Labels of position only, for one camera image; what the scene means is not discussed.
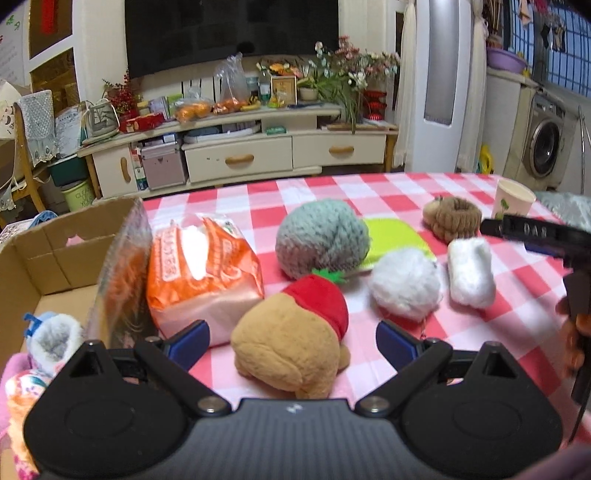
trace paper cup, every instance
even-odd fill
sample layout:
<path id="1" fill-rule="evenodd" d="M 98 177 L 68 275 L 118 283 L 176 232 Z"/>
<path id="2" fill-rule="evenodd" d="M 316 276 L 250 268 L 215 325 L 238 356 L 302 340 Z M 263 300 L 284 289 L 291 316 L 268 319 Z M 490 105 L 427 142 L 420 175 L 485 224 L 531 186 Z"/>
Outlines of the paper cup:
<path id="1" fill-rule="evenodd" d="M 500 179 L 496 185 L 495 205 L 492 217 L 503 218 L 503 215 L 527 216 L 535 202 L 535 193 L 528 187 L 514 180 Z"/>

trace screw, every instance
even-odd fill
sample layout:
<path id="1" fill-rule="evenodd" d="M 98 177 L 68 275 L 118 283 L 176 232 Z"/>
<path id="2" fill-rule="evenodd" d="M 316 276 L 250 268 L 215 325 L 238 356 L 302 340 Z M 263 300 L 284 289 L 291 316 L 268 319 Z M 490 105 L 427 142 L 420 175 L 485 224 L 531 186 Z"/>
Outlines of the screw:
<path id="1" fill-rule="evenodd" d="M 228 406 L 228 403 L 223 398 L 210 395 L 199 400 L 197 406 L 206 413 L 219 413 Z"/>
<path id="2" fill-rule="evenodd" d="M 156 345 L 158 345 L 160 342 L 162 342 L 162 339 L 159 336 L 155 336 L 155 335 L 151 335 L 149 337 L 146 337 L 145 340 L 148 343 L 155 343 Z"/>
<path id="3" fill-rule="evenodd" d="M 383 397 L 372 395 L 359 402 L 359 406 L 369 413 L 383 413 L 390 407 L 390 402 Z"/>

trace human hand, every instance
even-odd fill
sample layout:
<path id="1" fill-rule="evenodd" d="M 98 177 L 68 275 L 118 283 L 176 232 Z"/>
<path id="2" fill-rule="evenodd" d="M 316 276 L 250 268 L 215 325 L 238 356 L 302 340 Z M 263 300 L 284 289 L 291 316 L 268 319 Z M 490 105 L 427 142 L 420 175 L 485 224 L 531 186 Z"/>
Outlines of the human hand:
<path id="1" fill-rule="evenodd" d="M 569 315 L 569 302 L 566 297 L 556 304 L 556 313 Z M 560 335 L 564 342 L 564 370 L 565 377 L 571 376 L 583 366 L 585 355 L 579 349 L 579 336 L 591 336 L 591 315 L 579 314 L 575 323 L 567 320 L 560 329 Z"/>

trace brown plush toy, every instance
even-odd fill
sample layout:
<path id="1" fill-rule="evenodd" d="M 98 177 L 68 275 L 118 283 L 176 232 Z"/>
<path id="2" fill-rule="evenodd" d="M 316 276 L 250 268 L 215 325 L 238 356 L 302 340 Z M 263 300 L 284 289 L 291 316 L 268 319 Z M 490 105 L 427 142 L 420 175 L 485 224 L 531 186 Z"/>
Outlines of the brown plush toy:
<path id="1" fill-rule="evenodd" d="M 350 362 L 341 343 L 349 312 L 332 280 L 326 271 L 307 275 L 242 317 L 231 338 L 241 375 L 299 399 L 329 396 L 337 372 Z"/>
<path id="2" fill-rule="evenodd" d="M 423 221 L 439 240 L 448 244 L 456 238 L 476 236 L 482 212 L 460 197 L 437 198 L 423 208 Z"/>

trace orange bread bag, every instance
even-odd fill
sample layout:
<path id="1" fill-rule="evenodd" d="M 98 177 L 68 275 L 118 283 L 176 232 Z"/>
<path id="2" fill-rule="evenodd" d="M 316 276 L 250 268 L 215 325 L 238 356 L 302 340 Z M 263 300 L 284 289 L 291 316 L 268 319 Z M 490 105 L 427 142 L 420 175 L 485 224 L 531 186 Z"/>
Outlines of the orange bread bag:
<path id="1" fill-rule="evenodd" d="M 195 215 L 156 233 L 146 295 L 165 338 L 205 320 L 210 346 L 221 345 L 264 298 L 261 266 L 231 220 Z"/>

